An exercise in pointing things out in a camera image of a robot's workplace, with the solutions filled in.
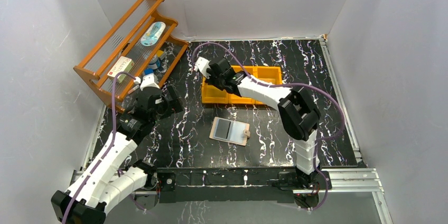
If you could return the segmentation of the white leather card holder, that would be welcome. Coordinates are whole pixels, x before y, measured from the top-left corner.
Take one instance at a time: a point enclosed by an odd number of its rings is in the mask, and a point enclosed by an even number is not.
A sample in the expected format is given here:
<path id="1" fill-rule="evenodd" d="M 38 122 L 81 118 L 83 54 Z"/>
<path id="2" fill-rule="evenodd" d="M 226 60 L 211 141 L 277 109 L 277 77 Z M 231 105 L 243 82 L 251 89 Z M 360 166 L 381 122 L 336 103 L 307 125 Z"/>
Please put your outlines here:
<path id="1" fill-rule="evenodd" d="M 230 119 L 215 117 L 209 134 L 210 139 L 246 146 L 250 138 L 250 125 Z"/>

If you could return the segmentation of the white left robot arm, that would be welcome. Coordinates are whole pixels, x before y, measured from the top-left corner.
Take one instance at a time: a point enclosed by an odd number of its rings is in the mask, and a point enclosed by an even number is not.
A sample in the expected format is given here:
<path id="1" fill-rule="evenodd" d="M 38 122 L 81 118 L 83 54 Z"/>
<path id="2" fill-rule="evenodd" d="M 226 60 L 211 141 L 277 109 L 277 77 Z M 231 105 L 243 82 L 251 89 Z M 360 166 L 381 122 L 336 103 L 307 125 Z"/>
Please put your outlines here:
<path id="1" fill-rule="evenodd" d="M 104 223 L 108 213 L 134 191 L 159 189 L 162 181 L 156 166 L 144 160 L 136 161 L 117 179 L 113 177 L 158 121 L 181 111 L 183 103 L 173 86 L 165 91 L 143 88 L 134 104 L 114 119 L 107 142 L 82 175 L 52 196 L 57 219 L 61 223 Z"/>

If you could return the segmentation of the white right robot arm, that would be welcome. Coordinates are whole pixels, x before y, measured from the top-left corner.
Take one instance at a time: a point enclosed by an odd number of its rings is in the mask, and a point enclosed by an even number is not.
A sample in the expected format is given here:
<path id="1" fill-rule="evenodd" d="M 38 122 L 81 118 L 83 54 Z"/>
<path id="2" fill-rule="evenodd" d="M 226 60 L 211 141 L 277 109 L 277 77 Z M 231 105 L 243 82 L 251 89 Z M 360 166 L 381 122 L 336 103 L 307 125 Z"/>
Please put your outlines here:
<path id="1" fill-rule="evenodd" d="M 294 140 L 296 184 L 307 188 L 319 171 L 316 135 L 321 113 L 305 87 L 282 87 L 262 81 L 247 70 L 236 72 L 225 59 L 197 59 L 194 70 L 206 83 L 241 98 L 259 101 L 279 112 L 283 129 Z"/>

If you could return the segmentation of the blue cube block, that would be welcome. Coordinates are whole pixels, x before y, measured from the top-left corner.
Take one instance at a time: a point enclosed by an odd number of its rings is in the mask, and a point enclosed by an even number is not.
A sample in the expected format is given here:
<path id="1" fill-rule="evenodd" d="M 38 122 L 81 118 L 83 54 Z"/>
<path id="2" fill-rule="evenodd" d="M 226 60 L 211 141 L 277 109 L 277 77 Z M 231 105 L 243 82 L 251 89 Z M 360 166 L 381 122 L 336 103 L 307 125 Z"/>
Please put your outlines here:
<path id="1" fill-rule="evenodd" d="M 145 76 L 149 75 L 149 74 L 153 74 L 153 73 L 154 73 L 154 70 L 151 68 L 147 68 L 143 71 L 143 75 L 145 75 Z"/>

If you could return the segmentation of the blue white tape roll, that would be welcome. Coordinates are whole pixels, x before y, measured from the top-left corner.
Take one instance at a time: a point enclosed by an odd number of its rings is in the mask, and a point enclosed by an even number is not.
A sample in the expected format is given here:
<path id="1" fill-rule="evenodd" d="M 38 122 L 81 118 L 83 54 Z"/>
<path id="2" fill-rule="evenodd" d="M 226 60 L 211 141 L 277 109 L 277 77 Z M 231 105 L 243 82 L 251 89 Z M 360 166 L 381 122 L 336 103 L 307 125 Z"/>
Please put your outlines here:
<path id="1" fill-rule="evenodd" d="M 156 54 L 152 57 L 151 61 L 148 64 L 148 68 L 152 70 L 158 70 L 161 67 L 161 60 L 159 56 Z"/>

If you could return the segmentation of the white red-print box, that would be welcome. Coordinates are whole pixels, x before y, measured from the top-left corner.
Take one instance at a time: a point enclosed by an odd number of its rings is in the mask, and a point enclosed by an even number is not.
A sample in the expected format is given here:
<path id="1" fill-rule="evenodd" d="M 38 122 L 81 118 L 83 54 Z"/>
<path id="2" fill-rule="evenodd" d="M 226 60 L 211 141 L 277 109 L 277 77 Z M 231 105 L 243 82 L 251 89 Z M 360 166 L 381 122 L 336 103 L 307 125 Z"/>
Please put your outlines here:
<path id="1" fill-rule="evenodd" d="M 108 78 L 113 80 L 120 72 L 130 72 L 135 62 L 128 57 L 119 57 L 112 68 L 107 73 Z"/>

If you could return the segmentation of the yellow small block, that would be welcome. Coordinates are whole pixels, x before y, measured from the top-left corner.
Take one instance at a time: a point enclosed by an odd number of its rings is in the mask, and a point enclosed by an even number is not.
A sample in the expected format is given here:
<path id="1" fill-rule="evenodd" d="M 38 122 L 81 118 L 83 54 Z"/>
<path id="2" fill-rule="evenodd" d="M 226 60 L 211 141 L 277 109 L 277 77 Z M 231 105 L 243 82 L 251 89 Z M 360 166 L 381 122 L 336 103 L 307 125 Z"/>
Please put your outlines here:
<path id="1" fill-rule="evenodd" d="M 165 51 L 158 50 L 156 55 L 157 55 L 159 60 L 164 60 L 166 58 L 166 56 L 167 56 L 167 53 Z"/>

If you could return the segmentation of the yellow three-compartment plastic tray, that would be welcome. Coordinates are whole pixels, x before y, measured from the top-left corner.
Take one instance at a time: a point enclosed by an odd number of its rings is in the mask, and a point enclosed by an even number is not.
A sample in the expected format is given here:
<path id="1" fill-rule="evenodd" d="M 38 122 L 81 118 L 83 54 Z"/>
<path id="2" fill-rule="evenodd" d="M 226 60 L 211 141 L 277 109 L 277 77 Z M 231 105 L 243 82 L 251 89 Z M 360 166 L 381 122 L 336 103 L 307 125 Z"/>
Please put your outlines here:
<path id="1" fill-rule="evenodd" d="M 271 84 L 282 84 L 282 71 L 280 67 L 268 66 L 247 66 L 246 70 L 258 78 Z M 264 103 L 247 97 L 228 94 L 223 90 L 206 83 L 205 76 L 201 83 L 201 102 L 203 104 L 223 104 L 223 105 L 265 105 Z"/>

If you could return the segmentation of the orange wooden shelf rack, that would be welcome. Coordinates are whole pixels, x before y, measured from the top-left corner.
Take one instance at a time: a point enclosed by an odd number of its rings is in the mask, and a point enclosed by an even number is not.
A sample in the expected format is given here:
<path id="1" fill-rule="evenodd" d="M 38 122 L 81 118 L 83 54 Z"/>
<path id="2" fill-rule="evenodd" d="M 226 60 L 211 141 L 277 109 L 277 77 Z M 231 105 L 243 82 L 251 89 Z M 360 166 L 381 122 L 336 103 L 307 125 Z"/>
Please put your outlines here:
<path id="1" fill-rule="evenodd" d="M 156 57 L 158 51 L 173 48 L 162 60 L 161 69 L 155 73 L 161 87 L 188 49 L 187 41 L 173 36 L 173 31 L 178 26 L 177 20 L 158 12 L 158 7 L 164 1 L 137 0 L 86 57 L 74 66 L 74 71 L 106 107 L 110 108 L 115 104 L 116 110 L 123 112 L 129 104 L 128 94 L 135 85 L 130 77 L 113 83 L 109 72 L 121 57 L 131 59 L 133 64 L 129 73 L 140 77 L 149 68 L 151 59 Z M 156 22 L 165 24 L 160 37 L 150 46 L 142 45 L 141 38 Z"/>

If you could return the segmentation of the light blue oval case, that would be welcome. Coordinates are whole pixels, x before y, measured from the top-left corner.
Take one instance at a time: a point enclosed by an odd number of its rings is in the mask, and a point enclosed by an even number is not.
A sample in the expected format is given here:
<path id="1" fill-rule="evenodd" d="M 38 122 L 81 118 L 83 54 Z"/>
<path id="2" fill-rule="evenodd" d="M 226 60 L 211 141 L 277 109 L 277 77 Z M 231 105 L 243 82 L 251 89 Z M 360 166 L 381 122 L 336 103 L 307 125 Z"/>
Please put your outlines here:
<path id="1" fill-rule="evenodd" d="M 153 46 L 155 45 L 159 38 L 161 37 L 163 31 L 166 28 L 164 22 L 154 22 L 147 31 L 142 35 L 140 39 L 140 44 L 143 46 Z"/>

